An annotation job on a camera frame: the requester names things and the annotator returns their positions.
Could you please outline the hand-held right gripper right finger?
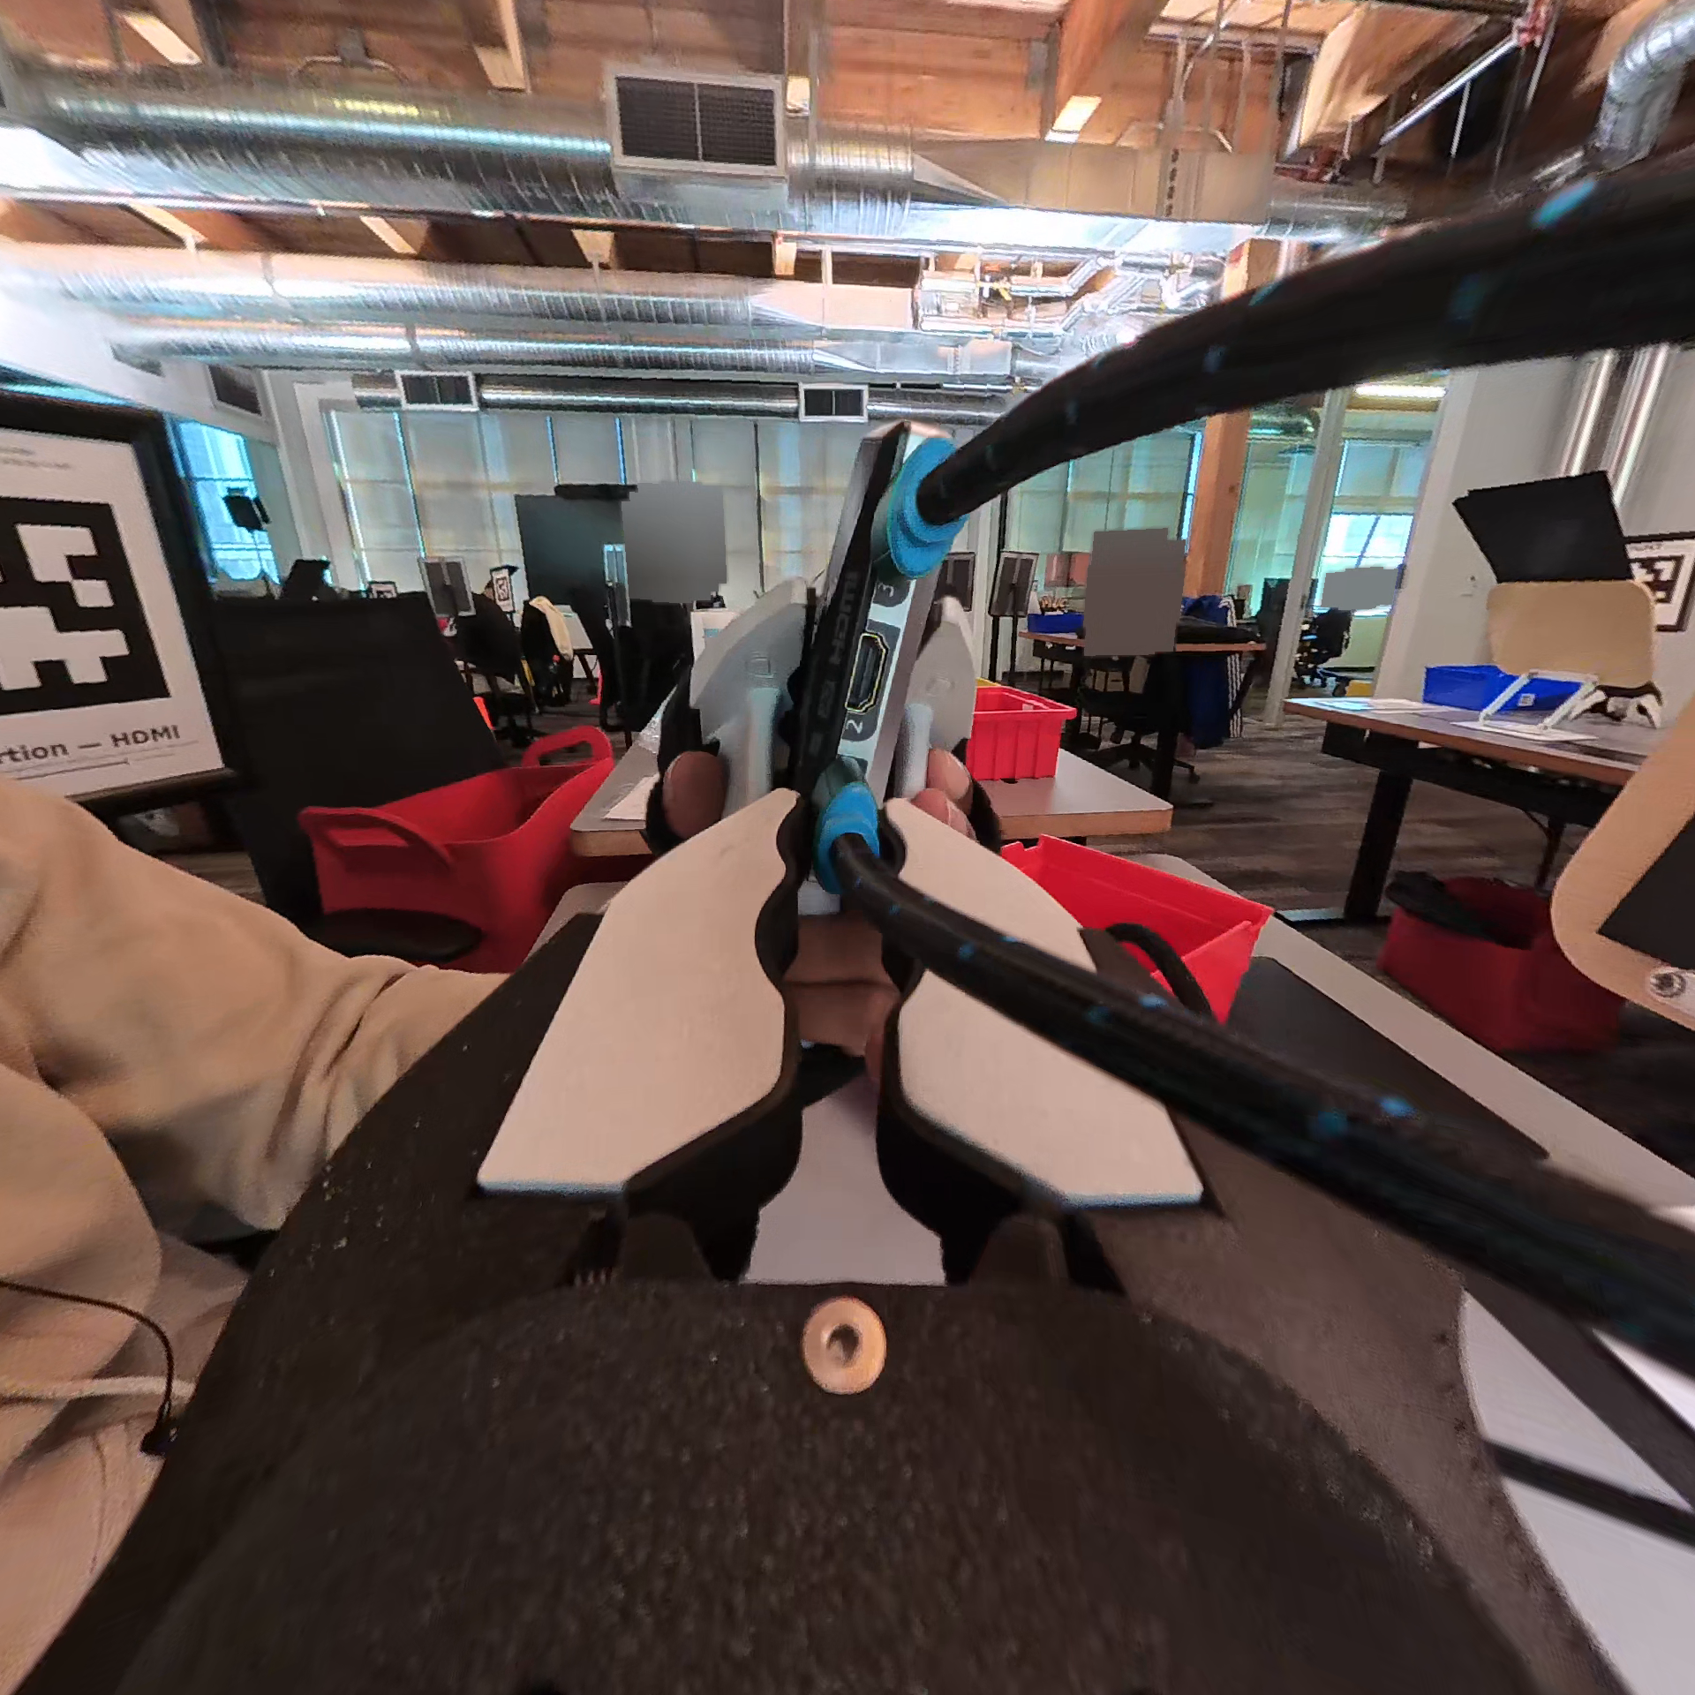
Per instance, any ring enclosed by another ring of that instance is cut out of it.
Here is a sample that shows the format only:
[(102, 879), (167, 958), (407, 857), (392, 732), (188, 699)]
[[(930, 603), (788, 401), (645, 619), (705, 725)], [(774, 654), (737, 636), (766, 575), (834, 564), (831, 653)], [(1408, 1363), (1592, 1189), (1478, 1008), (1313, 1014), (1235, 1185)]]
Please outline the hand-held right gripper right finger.
[[(884, 813), (900, 879), (999, 936), (1096, 970), (1078, 922), (1028, 874), (909, 799)], [(922, 967), (902, 999), (883, 1085), (996, 1198), (1061, 1214), (1191, 1208), (1202, 1177), (1169, 1112), (1113, 1076), (974, 1002)]]

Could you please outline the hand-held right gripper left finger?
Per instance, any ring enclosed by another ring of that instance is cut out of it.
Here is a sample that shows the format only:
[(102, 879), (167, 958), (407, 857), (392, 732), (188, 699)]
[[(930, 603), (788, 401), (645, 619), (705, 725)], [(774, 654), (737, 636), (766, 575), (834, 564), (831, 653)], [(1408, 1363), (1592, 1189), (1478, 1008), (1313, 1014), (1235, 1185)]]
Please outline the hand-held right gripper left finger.
[(670, 1218), (715, 1274), (744, 1274), (802, 1151), (785, 974), (805, 872), (807, 802), (774, 791), (571, 922), (583, 954), (478, 1189)]

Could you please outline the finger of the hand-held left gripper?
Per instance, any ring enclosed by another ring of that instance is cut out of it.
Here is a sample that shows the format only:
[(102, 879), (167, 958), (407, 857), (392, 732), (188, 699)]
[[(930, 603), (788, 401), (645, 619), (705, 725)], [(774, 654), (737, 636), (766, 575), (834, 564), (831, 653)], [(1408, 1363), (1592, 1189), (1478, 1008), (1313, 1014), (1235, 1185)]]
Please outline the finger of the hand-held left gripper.
[(738, 813), (779, 783), (777, 720), (794, 707), (815, 591), (785, 578), (703, 638), (692, 661), (690, 707), (726, 766), (726, 810)]
[(979, 673), (971, 648), (971, 619), (952, 596), (934, 604), (902, 703), (898, 734), (898, 794), (917, 797), (929, 786), (930, 751), (959, 755), (971, 741)]

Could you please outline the hdmi port switch box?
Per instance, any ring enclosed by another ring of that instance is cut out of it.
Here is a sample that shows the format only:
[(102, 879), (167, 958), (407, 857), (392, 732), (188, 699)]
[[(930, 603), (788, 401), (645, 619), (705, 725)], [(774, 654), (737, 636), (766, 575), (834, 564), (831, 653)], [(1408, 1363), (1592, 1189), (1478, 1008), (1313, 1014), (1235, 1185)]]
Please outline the hdmi port switch box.
[(939, 569), (959, 525), (924, 518), (917, 493), (955, 442), (900, 421), (859, 444), (821, 591), (809, 596), (779, 774), (813, 794), (848, 760), (877, 799), (896, 774), (902, 712)]

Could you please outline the red plastic bin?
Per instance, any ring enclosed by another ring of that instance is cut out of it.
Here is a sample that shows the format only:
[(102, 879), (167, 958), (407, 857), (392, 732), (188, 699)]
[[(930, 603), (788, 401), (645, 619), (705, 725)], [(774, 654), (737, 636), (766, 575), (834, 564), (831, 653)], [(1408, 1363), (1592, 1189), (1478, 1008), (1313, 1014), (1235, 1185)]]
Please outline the red plastic bin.
[(1270, 908), (1202, 881), (1040, 837), (1010, 843), (1004, 858), (1050, 893), (1079, 929), (1140, 925), (1169, 944), (1212, 1012), (1226, 1023)]

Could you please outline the person's left forearm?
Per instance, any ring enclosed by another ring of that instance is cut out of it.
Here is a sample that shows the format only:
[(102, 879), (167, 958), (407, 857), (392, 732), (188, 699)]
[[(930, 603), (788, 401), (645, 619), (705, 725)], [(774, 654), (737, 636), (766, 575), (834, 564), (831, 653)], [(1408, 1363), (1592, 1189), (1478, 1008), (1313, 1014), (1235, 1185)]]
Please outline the person's left forearm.
[(503, 974), (347, 960), (5, 783), (5, 1249), (217, 1208), (271, 1233)]

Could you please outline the stack of red bins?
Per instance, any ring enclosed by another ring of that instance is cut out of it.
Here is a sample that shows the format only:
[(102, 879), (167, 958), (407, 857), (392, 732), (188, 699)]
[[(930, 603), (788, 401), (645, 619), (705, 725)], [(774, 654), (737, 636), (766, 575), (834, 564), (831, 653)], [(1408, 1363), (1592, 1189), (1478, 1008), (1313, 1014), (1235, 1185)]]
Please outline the stack of red bins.
[(1043, 694), (979, 681), (965, 771), (976, 783), (1048, 780), (1075, 707)]

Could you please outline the red tote tub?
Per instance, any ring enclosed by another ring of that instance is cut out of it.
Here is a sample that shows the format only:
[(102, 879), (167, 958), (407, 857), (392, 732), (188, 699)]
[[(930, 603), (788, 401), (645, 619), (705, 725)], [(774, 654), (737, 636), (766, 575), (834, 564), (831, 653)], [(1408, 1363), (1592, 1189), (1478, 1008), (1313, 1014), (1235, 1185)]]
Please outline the red tote tub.
[(613, 768), (604, 732), (578, 725), (518, 766), (384, 805), (305, 808), (323, 906), (461, 920), (479, 944), (455, 967), (511, 973), (566, 893), (595, 879), (571, 829)]

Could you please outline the black office chair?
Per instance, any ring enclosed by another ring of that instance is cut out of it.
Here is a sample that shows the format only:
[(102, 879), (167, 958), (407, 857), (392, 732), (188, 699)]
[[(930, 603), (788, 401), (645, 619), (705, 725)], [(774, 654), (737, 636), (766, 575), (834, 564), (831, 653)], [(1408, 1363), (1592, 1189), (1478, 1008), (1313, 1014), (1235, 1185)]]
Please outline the black office chair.
[(265, 904), (351, 958), (461, 963), (482, 937), (431, 906), (402, 917), (360, 897), (329, 920), (300, 826), (313, 805), (386, 805), (507, 766), (429, 599), (217, 597), (213, 632), (242, 755), (224, 804)]

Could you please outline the wooden desk with black legs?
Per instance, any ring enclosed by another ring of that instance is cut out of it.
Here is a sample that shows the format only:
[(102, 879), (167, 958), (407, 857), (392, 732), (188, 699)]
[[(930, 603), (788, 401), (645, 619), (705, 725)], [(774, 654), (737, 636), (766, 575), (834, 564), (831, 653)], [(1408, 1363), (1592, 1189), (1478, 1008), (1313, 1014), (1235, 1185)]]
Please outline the wooden desk with black legs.
[(1522, 713), (1481, 718), (1385, 699), (1301, 699), (1291, 713), (1326, 728), (1321, 751), (1376, 774), (1345, 903), (1284, 912), (1297, 926), (1380, 925), (1408, 799), (1418, 783), (1512, 808), (1538, 824), (1535, 886), (1549, 892), (1567, 829), (1591, 829), (1664, 741), (1662, 729), (1580, 716), (1551, 737)]

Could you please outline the red floor bag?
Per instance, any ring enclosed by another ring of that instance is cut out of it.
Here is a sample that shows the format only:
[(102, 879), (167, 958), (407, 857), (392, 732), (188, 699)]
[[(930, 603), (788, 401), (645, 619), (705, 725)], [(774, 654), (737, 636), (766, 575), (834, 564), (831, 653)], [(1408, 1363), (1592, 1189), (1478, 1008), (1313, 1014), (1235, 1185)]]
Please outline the red floor bag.
[(1551, 899), (1497, 879), (1402, 872), (1378, 967), (1497, 1053), (1597, 1053), (1619, 1043), (1622, 1000), (1557, 947)]

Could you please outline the ceiling air vent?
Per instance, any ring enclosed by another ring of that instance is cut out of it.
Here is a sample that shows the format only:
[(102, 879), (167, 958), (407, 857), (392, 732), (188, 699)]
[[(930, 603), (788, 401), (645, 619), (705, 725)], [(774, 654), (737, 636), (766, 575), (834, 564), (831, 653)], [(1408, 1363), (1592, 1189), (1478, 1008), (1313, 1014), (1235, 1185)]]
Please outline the ceiling air vent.
[(611, 165), (619, 174), (783, 181), (785, 80), (752, 73), (604, 73)]

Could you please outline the black board with wooden rim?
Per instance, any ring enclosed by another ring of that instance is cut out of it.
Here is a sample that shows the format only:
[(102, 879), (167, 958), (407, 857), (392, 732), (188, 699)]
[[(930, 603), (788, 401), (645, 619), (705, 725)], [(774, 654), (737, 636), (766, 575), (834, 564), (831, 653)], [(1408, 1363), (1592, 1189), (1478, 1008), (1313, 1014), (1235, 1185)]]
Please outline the black board with wooden rim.
[(1551, 913), (1580, 973), (1693, 1028), (1691, 706), (1562, 872)]

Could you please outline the beige wooden board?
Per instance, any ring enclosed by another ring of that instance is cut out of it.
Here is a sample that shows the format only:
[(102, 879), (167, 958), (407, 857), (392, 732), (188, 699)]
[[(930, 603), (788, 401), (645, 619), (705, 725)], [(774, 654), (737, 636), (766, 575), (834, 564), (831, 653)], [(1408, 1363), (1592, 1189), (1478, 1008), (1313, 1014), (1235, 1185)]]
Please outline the beige wooden board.
[(1637, 580), (1499, 582), (1488, 596), (1497, 668), (1591, 674), (1603, 690), (1654, 685), (1656, 603)]

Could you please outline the silver ceiling duct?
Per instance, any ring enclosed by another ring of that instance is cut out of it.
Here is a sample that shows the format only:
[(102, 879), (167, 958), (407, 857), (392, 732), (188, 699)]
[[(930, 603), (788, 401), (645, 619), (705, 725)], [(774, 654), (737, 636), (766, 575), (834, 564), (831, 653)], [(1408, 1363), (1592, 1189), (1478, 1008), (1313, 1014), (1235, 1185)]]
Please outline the silver ceiling duct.
[(1408, 218), (1386, 190), (1280, 177), (1268, 155), (947, 140), (786, 117), (783, 181), (611, 165), (604, 95), (315, 88), (112, 73), (5, 51), (5, 190), (46, 201), (518, 216), (813, 244), (1119, 249), (1142, 227), (1339, 244)]
[(927, 329), (917, 295), (883, 285), (5, 244), (5, 299), (91, 309), (112, 355), (145, 368), (1029, 374), (1004, 332)]

